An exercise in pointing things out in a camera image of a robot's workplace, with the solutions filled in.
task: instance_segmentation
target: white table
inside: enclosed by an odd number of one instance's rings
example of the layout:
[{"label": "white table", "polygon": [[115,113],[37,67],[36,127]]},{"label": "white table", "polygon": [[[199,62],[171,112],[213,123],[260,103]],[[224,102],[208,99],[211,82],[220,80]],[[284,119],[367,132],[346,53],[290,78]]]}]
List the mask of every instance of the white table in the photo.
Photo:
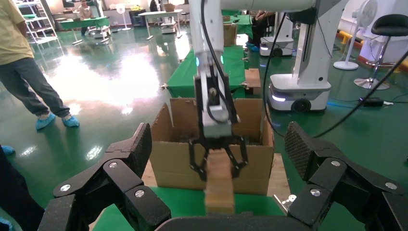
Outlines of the white table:
[{"label": "white table", "polygon": [[181,37],[180,34],[180,20],[179,18],[179,14],[180,12],[182,12],[182,9],[178,9],[178,10],[174,10],[173,12],[166,12],[166,11],[156,11],[156,12],[145,12],[145,13],[141,13],[138,16],[144,16],[144,20],[146,21],[146,26],[147,26],[147,33],[149,33],[149,37],[147,38],[147,40],[151,40],[153,38],[152,35],[150,35],[150,30],[149,30],[149,22],[147,21],[149,18],[164,18],[164,17],[176,17],[177,18],[177,24],[178,24],[178,30],[177,30],[177,38]]}]

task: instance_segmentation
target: metal screw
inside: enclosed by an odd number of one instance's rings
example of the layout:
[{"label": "metal screw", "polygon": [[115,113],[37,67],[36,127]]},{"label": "metal screw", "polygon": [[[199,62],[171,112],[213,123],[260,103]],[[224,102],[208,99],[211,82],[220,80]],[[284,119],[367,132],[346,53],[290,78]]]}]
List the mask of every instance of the metal screw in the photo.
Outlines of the metal screw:
[{"label": "metal screw", "polygon": [[112,162],[112,163],[109,165],[110,168],[114,168],[114,167],[116,167],[116,166],[117,166],[117,163],[116,163],[116,162]]},{"label": "metal screw", "polygon": [[293,202],[296,200],[296,195],[290,195],[289,196],[289,201]]},{"label": "metal screw", "polygon": [[340,166],[340,163],[337,162],[337,161],[332,161],[331,164],[334,165],[334,166],[336,166],[336,167]]},{"label": "metal screw", "polygon": [[396,186],[395,184],[393,184],[393,183],[387,182],[387,183],[385,183],[385,185],[386,185],[388,188],[392,189],[392,190],[397,189],[397,186]]},{"label": "metal screw", "polygon": [[212,95],[212,96],[216,96],[217,95],[217,90],[215,89],[215,88],[210,88],[210,94]]},{"label": "metal screw", "polygon": [[63,187],[60,188],[60,191],[62,192],[66,192],[70,189],[71,185],[70,184],[66,184]]},{"label": "metal screw", "polygon": [[144,191],[143,190],[137,190],[135,192],[135,197],[141,198],[142,196],[144,196]]},{"label": "metal screw", "polygon": [[320,192],[319,190],[317,190],[317,189],[312,189],[312,190],[310,190],[310,193],[311,193],[313,196],[320,196],[320,195],[321,195],[321,192]]}]

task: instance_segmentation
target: power adapter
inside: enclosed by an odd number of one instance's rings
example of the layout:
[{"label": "power adapter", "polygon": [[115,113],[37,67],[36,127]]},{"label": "power adapter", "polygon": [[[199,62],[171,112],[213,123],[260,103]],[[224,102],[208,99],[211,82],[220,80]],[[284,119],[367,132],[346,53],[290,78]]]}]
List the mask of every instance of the power adapter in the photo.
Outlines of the power adapter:
[{"label": "power adapter", "polygon": [[378,97],[367,98],[367,100],[363,103],[363,107],[382,107],[384,104],[384,100]]}]

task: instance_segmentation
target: cardboard box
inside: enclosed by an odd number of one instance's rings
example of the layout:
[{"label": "cardboard box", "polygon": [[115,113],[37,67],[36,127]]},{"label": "cardboard box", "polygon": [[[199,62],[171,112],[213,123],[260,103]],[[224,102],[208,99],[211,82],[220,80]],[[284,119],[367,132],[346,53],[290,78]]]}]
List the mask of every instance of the cardboard box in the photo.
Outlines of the cardboard box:
[{"label": "cardboard box", "polygon": [[245,82],[249,90],[252,91],[254,95],[261,95],[261,79],[259,77],[259,69],[250,68],[245,70]]},{"label": "cardboard box", "polygon": [[236,45],[237,32],[237,24],[224,24],[224,47]]},{"label": "cardboard box", "polygon": [[[241,122],[233,126],[233,132],[262,146],[247,145],[249,165],[233,180],[234,192],[266,195],[273,161],[273,133],[262,119],[261,99],[236,99],[235,107]],[[203,190],[205,182],[190,169],[188,143],[178,142],[183,134],[198,135],[197,107],[194,99],[170,99],[170,111],[163,105],[152,125],[153,148],[150,156],[158,187]],[[239,145],[231,145],[237,160],[241,160]],[[204,148],[195,145],[196,163],[204,156]]]}]

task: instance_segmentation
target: gray pants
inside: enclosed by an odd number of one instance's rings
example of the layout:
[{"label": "gray pants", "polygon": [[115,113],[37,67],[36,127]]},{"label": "gray pants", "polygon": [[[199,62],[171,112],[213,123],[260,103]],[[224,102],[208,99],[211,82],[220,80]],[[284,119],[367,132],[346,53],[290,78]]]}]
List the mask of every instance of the gray pants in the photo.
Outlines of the gray pants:
[{"label": "gray pants", "polygon": [[37,98],[31,88],[40,96],[50,110],[59,117],[69,115],[58,93],[51,87],[32,58],[0,65],[0,81],[5,88],[19,99],[36,116],[48,114],[48,108]]}]

